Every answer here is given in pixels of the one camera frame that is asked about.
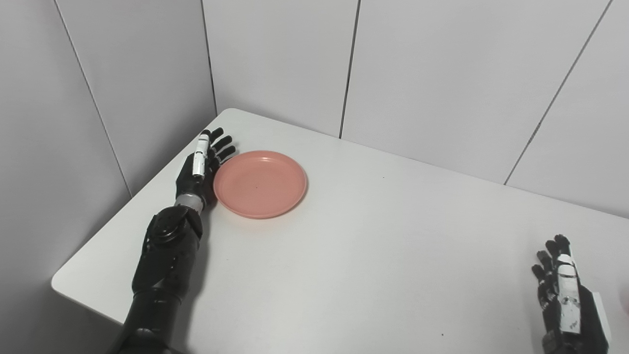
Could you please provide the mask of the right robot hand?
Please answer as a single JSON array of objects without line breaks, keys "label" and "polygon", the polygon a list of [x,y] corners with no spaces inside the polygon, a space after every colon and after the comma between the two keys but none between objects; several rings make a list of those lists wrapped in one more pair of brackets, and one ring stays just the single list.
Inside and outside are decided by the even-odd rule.
[{"label": "right robot hand", "polygon": [[547,240],[532,266],[542,309],[545,354],[607,354],[611,331],[602,298],[582,284],[571,243],[564,235]]}]

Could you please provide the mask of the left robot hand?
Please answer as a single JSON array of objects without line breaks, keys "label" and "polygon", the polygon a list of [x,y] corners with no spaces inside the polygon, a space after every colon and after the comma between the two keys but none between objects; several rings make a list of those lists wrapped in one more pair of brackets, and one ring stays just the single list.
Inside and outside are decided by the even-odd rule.
[{"label": "left robot hand", "polygon": [[195,152],[188,155],[176,179],[176,197],[192,195],[207,205],[216,199],[213,182],[219,168],[236,153],[233,137],[223,128],[200,133]]}]

